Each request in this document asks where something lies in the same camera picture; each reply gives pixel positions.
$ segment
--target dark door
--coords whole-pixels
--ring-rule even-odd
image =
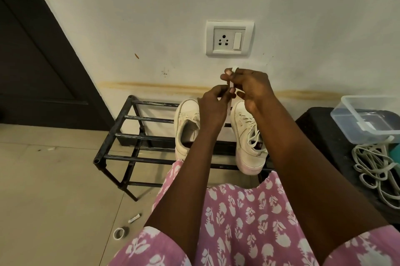
[[[113,118],[44,0],[0,0],[0,123],[109,130]]]

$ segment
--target electrical outlet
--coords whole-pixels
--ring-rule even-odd
[[[244,30],[214,29],[214,50],[233,51],[233,41],[237,32],[244,33]]]
[[[254,22],[207,21],[207,55],[247,55]]]

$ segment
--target tile floor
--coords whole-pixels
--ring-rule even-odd
[[[131,186],[131,200],[92,161],[107,132],[0,124],[0,265],[103,266],[146,222],[159,188]],[[117,142],[113,154],[130,155]],[[143,152],[172,159],[173,153]],[[233,157],[213,162],[234,163]],[[122,179],[124,162],[107,168]],[[138,163],[136,181],[162,183],[169,166]],[[239,171],[211,169],[209,185],[257,186]],[[132,224],[128,219],[141,213]],[[130,231],[115,241],[111,232]]]

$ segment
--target black metal shoe rack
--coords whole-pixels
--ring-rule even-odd
[[[159,123],[168,123],[173,124],[173,119],[159,119],[155,117],[142,117],[138,110],[137,105],[148,105],[148,106],[159,106],[159,107],[178,107],[179,104],[175,103],[156,103],[156,102],[145,102],[138,100],[135,96],[128,96],[126,102],[124,103],[120,113],[118,114],[117,119],[115,120],[114,126],[111,128],[110,132],[106,136],[103,144],[100,147],[100,150],[97,152],[96,157],[93,160],[93,163],[96,167],[101,170],[114,184],[117,185],[119,189],[125,192],[128,196],[130,196],[134,201],[137,201],[137,197],[135,197],[132,192],[130,192],[127,187],[130,185],[134,186],[147,186],[147,187],[161,187],[162,184],[159,183],[145,183],[145,182],[133,182],[131,181],[131,176],[133,173],[133,169],[135,167],[136,162],[140,163],[152,163],[152,164],[163,164],[163,165],[172,165],[175,161],[168,159],[151,159],[138,157],[140,150],[147,151],[160,151],[160,152],[175,152],[175,138],[174,137],[165,137],[165,136],[148,136],[146,135],[146,130],[143,124],[143,121],[146,122],[159,122]],[[136,116],[128,115],[131,107],[133,107]],[[127,134],[121,133],[121,126],[123,125],[126,119],[134,119],[139,121],[139,134]],[[231,127],[231,124],[225,124],[224,127]],[[133,146],[133,152],[131,156],[116,156],[108,154],[113,145],[115,139],[123,146]],[[222,156],[234,156],[236,150],[236,142],[225,142],[225,141],[217,141],[214,147],[214,155],[222,155]],[[119,182],[117,178],[115,178],[111,172],[107,170],[107,160],[113,159],[118,161],[126,161],[128,162],[127,168],[122,178],[122,181]],[[228,169],[228,170],[238,170],[238,168],[234,165],[226,165],[226,164],[211,164],[211,168],[215,169]],[[269,173],[272,171],[264,165],[262,169],[263,173]]]

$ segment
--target plastic container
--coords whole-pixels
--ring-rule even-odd
[[[349,142],[400,143],[400,99],[386,95],[345,95],[331,116]]]

